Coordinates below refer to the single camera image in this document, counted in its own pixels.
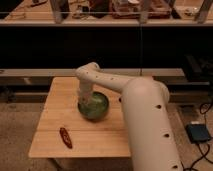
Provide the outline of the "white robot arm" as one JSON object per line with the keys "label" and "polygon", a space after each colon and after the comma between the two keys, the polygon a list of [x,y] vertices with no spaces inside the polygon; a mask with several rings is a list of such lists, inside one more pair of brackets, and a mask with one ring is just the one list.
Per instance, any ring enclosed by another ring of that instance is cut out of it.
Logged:
{"label": "white robot arm", "polygon": [[183,171],[166,105],[168,88],[148,77],[107,74],[91,62],[76,69],[78,110],[87,119],[106,114],[109,102],[93,91],[94,85],[121,94],[134,171]]}

